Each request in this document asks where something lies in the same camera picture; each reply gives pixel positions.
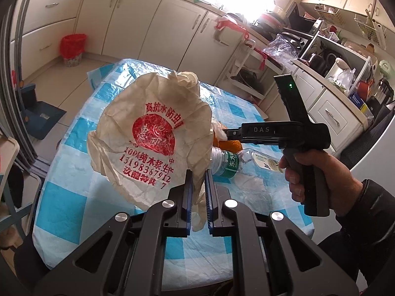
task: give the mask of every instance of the red printed logo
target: red printed logo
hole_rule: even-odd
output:
[[[156,113],[146,114],[133,123],[132,133],[137,145],[161,153],[174,154],[175,138],[172,126]]]

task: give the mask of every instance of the gripper handle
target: gripper handle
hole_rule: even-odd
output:
[[[300,183],[305,187],[305,214],[308,216],[329,216],[329,188],[325,175],[316,166],[304,166],[295,160],[299,149],[284,149],[290,167],[300,175]]]

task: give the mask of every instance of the wire basket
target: wire basket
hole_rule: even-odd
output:
[[[354,20],[357,23],[359,29],[361,30],[362,35],[369,41],[376,43],[379,47],[385,50],[387,38],[386,29],[383,29],[382,25],[380,23],[377,23],[375,20],[373,20],[373,26],[371,26],[366,23],[367,18],[364,18],[365,20],[362,21],[358,18],[358,14],[355,14],[354,17]]]
[[[336,12],[333,13],[326,10],[322,10],[320,9],[320,7],[326,8],[327,10],[333,10],[333,11],[336,10]],[[344,25],[343,17],[340,14],[340,9],[332,8],[330,6],[326,6],[323,4],[320,4],[320,7],[316,5],[314,10],[319,14],[321,18],[333,24]]]

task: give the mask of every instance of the trash can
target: trash can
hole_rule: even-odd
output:
[[[60,42],[60,54],[66,67],[75,67],[81,63],[86,34],[66,35]]]

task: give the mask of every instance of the person's arm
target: person's arm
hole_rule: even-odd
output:
[[[329,188],[329,206],[337,221],[350,235],[359,254],[359,269],[370,284],[390,258],[395,247],[395,198],[371,180],[355,179],[346,166],[326,152],[310,150],[295,154],[303,165],[322,169]],[[280,168],[287,168],[292,199],[305,200],[297,172],[283,157]]]

